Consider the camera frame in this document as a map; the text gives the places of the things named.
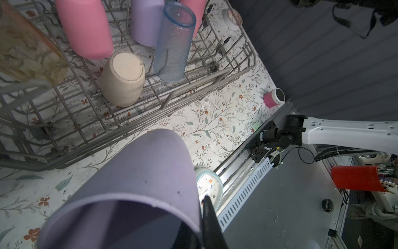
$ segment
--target beige cup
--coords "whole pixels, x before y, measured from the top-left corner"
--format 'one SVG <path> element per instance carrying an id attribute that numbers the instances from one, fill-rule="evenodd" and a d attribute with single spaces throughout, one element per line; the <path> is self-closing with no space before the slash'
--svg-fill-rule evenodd
<path id="1" fill-rule="evenodd" d="M 114 53 L 106 62 L 98 84 L 102 95 L 115 106 L 130 106 L 140 96 L 145 82 L 144 63 L 133 53 Z"/>

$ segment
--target metal wire dish rack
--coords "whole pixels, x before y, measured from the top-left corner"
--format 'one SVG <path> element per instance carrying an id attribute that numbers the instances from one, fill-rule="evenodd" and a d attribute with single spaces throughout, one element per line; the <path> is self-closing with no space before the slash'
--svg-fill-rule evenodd
<path id="1" fill-rule="evenodd" d="M 230 4 L 209 0 L 198 35 L 192 42 L 184 79 L 177 83 L 164 82 L 153 74 L 154 49 L 141 46 L 129 35 L 128 2 L 103 1 L 114 51 L 135 53 L 147 70 L 139 100 L 124 108 L 108 103 L 96 83 L 106 59 L 87 60 L 72 51 L 50 0 L 14 4 L 56 43 L 70 70 L 65 80 L 53 89 L 0 116 L 2 167 L 29 171 L 68 167 L 221 90 L 256 65 L 254 49 L 243 28 L 232 31 L 224 24 L 222 15 L 220 18 L 214 14 L 232 9 Z M 0 81 L 2 87 L 13 83 L 8 78 Z M 0 104 L 5 107 L 28 93 L 29 89 L 0 91 Z"/>

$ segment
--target blue plastic tumbler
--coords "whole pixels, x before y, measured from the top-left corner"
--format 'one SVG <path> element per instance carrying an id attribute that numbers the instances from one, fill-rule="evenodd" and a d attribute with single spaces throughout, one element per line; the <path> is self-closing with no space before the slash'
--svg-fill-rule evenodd
<path id="1" fill-rule="evenodd" d="M 195 25 L 195 14 L 188 7 L 178 2 L 164 5 L 153 65 L 162 80 L 177 82 L 183 78 Z"/>

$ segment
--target black strap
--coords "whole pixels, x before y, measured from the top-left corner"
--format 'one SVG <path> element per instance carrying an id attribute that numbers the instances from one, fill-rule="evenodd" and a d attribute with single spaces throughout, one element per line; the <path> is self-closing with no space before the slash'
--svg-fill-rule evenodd
<path id="1" fill-rule="evenodd" d="M 366 38 L 369 36 L 370 32 L 373 30 L 373 28 L 376 26 L 377 19 L 376 19 L 376 15 L 375 15 L 375 14 L 376 14 L 377 10 L 373 10 L 373 12 L 372 12 L 372 17 L 371 17 L 371 23 L 370 23 L 370 27 L 369 27 L 369 31 L 368 31 L 368 33 L 367 33 L 365 36 L 363 36 L 363 35 L 361 35 L 360 33 L 358 33 L 358 31 L 357 31 L 356 29 L 353 28 L 353 26 L 352 26 L 352 24 L 351 24 L 351 21 L 346 20 L 346 19 L 343 19 L 343 18 L 340 18 L 340 17 L 337 17 L 337 16 L 335 15 L 334 9 L 335 9 L 336 7 L 341 7 L 341 4 L 336 4 L 336 5 L 333 6 L 333 9 L 332 9 L 332 16 L 333 16 L 333 19 L 334 19 L 338 24 L 340 24 L 340 25 L 342 25 L 342 26 L 344 26 L 344 27 L 346 27 L 346 28 L 348 28 L 348 29 L 351 29 L 355 34 L 357 34 L 357 35 L 358 35 L 360 38 L 362 38 L 362 39 L 366 39 Z"/>

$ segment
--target white slotted strip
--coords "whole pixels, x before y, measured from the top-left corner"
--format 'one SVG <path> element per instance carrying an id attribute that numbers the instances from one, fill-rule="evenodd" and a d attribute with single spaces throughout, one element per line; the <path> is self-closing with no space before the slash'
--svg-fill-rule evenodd
<path id="1" fill-rule="evenodd" d="M 240 190 L 235 194 L 232 200 L 224 208 L 224 210 L 217 217 L 222 232 L 228 227 L 236 214 L 239 212 L 243 204 L 252 194 L 253 190 L 257 187 L 261 179 L 270 171 L 273 163 L 269 162 L 266 158 L 261 165 L 253 172 L 253 174 L 246 180 Z"/>

